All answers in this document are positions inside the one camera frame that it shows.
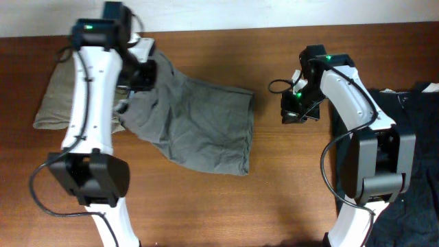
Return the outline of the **grey shorts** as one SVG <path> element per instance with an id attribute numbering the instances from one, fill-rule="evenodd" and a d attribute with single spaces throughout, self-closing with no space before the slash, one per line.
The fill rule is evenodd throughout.
<path id="1" fill-rule="evenodd" d="M 133 93 L 122 126 L 170 161 L 197 172 L 246 176 L 254 126 L 252 91 L 190 78 L 156 50 L 151 91 Z"/>

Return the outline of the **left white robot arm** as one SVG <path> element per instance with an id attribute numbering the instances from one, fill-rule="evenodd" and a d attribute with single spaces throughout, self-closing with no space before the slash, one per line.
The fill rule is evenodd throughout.
<path id="1" fill-rule="evenodd" d="M 132 31 L 132 19 L 80 19 L 72 30 L 75 87 L 69 127 L 60 153 L 44 167 L 85 207 L 105 246 L 140 246 L 130 222 L 126 194 L 128 164 L 113 155 L 112 117 L 125 104 L 114 102 L 117 90 L 129 95 L 150 91 L 156 63 L 150 60 L 154 39 Z"/>

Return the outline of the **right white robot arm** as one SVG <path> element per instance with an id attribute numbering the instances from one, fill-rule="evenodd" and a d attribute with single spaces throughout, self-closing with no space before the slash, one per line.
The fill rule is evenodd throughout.
<path id="1" fill-rule="evenodd" d="M 324 246 L 365 246 L 383 211 L 410 185 L 416 135 L 400 128 L 374 101 L 348 54 L 328 54 L 323 45 L 309 45 L 299 55 L 301 70 L 281 91 L 283 124 L 319 120 L 328 99 L 346 132 L 330 141 L 327 152 L 349 140 L 340 169 L 344 195 L 329 191 L 342 203 L 337 220 L 323 237 Z"/>

